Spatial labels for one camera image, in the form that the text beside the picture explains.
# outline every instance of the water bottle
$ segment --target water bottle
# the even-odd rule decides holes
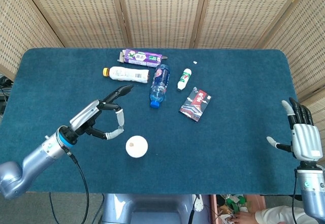
[[[150,106],[152,108],[159,108],[160,103],[164,100],[169,74],[170,70],[167,65],[161,64],[156,67],[150,91]]]

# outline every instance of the white bottle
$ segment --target white bottle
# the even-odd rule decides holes
[[[123,67],[111,67],[103,69],[104,77],[110,77],[119,81],[134,81],[148,83],[149,70],[138,70]]]
[[[181,91],[186,87],[186,84],[190,78],[190,76],[192,75],[192,71],[189,68],[186,68],[181,76],[181,78],[179,79],[179,82],[177,83],[177,90]]]

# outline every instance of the robotic arm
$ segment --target robotic arm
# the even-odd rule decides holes
[[[295,174],[300,183],[305,213],[318,223],[325,223],[324,173],[316,165],[317,160],[323,157],[319,132],[308,108],[293,98],[289,100],[292,106],[287,101],[282,101],[282,105],[289,120],[291,145],[280,144],[271,137],[267,137],[267,140],[273,147],[292,152],[300,160]]]
[[[16,162],[6,162],[0,165],[0,192],[6,199],[16,198],[25,193],[34,179],[45,169],[52,165],[64,153],[71,154],[71,149],[77,138],[87,133],[95,137],[110,140],[124,129],[124,113],[118,104],[112,102],[120,96],[129,93],[133,85],[122,86],[112,92],[103,100],[95,100],[70,120],[70,126],[61,126],[50,137],[30,153],[22,163],[22,167]],[[118,129],[111,133],[104,133],[94,129],[96,118],[102,110],[114,110],[118,121]]]

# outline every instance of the bottle label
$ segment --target bottle label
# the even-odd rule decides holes
[[[165,92],[167,90],[169,80],[169,71],[167,69],[158,68],[154,74],[152,85],[157,84]]]
[[[181,82],[185,82],[185,80],[186,80],[186,79],[189,79],[190,76],[191,76],[190,73],[186,73],[186,72],[184,72],[184,73],[182,74],[181,78],[179,79],[179,81],[181,81]]]

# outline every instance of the blue felt tablecloth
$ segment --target blue felt tablecloth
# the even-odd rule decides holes
[[[19,163],[95,99],[134,84],[116,102],[124,108],[125,132],[111,141],[88,135],[73,148],[93,193],[138,194],[290,194],[292,155],[266,141],[290,141],[281,100],[295,97],[287,59],[279,50],[146,49],[168,56],[171,68],[166,100],[149,107],[150,84],[114,81],[103,67],[117,62],[120,49],[40,48],[27,51],[0,126],[1,162]],[[176,90],[185,68],[187,87]],[[149,68],[152,79],[154,69]],[[194,86],[212,96],[198,123],[179,108]],[[104,111],[96,128],[117,128],[115,113]],[[141,135],[149,148],[131,158],[125,143]],[[84,191],[73,162],[64,156],[41,174],[33,191]]]

